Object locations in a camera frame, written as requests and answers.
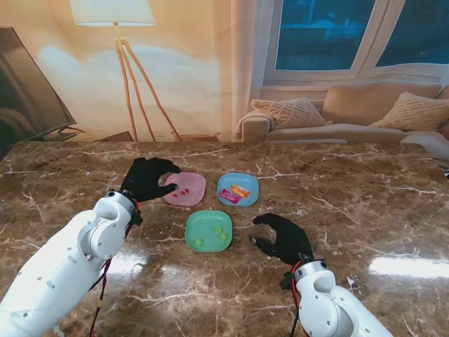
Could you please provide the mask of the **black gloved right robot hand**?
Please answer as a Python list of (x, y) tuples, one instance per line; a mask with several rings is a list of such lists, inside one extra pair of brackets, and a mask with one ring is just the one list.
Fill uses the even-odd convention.
[(295, 265), (303, 256), (314, 258), (306, 232), (287, 218), (265, 213), (255, 217), (253, 224), (268, 225), (276, 232), (274, 243), (260, 237), (252, 238), (252, 243), (266, 255), (279, 258), (288, 265)]

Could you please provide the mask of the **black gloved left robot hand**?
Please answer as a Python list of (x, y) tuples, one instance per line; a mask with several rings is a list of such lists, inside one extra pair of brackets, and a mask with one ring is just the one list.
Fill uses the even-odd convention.
[(137, 202), (145, 202), (174, 192), (175, 183), (161, 186), (159, 179), (167, 173), (180, 173), (178, 166), (171, 160), (157, 157), (145, 159), (137, 158), (129, 168), (119, 192), (131, 197)]

